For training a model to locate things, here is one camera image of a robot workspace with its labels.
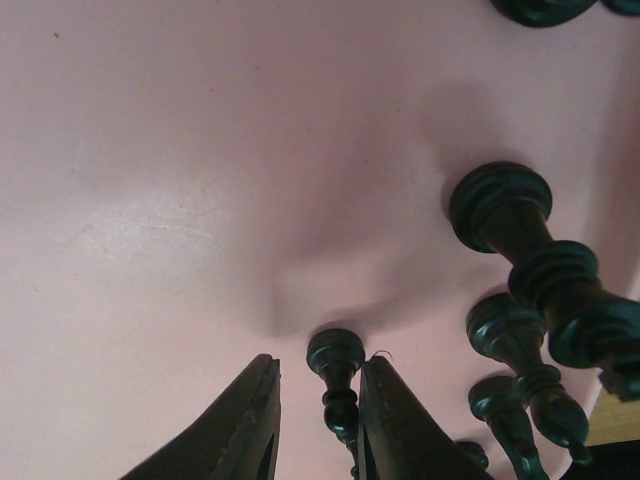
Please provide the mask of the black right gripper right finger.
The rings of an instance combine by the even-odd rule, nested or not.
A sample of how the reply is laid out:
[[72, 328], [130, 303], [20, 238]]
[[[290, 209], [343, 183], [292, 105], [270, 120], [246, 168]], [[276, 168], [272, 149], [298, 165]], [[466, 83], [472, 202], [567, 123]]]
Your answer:
[[360, 375], [358, 468], [361, 479], [489, 479], [439, 427], [385, 357]]

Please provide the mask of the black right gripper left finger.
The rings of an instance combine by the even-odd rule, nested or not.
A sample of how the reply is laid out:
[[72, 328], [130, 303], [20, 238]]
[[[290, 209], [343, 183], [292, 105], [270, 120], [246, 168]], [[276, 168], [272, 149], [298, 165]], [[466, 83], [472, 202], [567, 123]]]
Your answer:
[[280, 361], [257, 355], [182, 433], [126, 479], [272, 479], [281, 425]]

